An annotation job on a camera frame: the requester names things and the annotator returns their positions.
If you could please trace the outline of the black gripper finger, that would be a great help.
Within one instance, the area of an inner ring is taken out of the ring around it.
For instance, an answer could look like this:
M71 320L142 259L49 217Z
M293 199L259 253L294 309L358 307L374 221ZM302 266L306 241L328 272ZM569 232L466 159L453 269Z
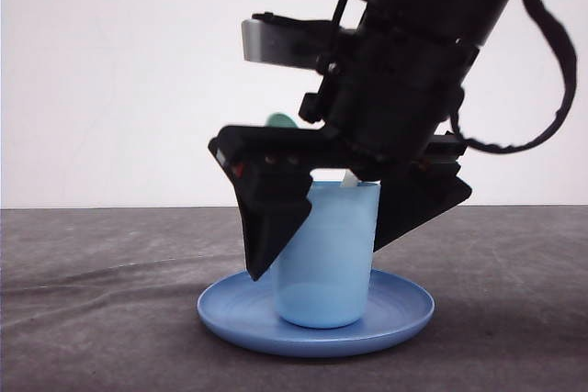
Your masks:
M471 187L455 175L382 180L374 251L456 207L471 193Z
M288 173L257 166L227 166L242 220L245 266L258 280L310 215L308 171Z

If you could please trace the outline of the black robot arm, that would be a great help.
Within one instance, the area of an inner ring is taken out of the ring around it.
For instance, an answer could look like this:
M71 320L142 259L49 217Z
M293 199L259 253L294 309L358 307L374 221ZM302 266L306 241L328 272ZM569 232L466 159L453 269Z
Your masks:
M255 14L242 24L243 55L322 77L300 117L320 129L227 126L209 151L232 182L246 268L260 278L309 216L311 172L348 169L380 183L375 245L382 248L466 200L458 157L468 148L513 153L437 126L458 123L463 80L509 0L338 0L329 20ZM577 85L577 56L541 0L523 0L558 60L564 95L552 137Z

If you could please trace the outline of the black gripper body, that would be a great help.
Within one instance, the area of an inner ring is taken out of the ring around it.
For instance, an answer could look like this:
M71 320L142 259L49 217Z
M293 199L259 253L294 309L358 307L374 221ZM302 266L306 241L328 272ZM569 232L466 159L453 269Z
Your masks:
M369 181L458 176L462 141L435 129L463 100L462 82L481 45L473 15L415 15L368 6L355 44L337 52L300 117L321 129L222 128L209 152L219 166L300 172L348 168Z

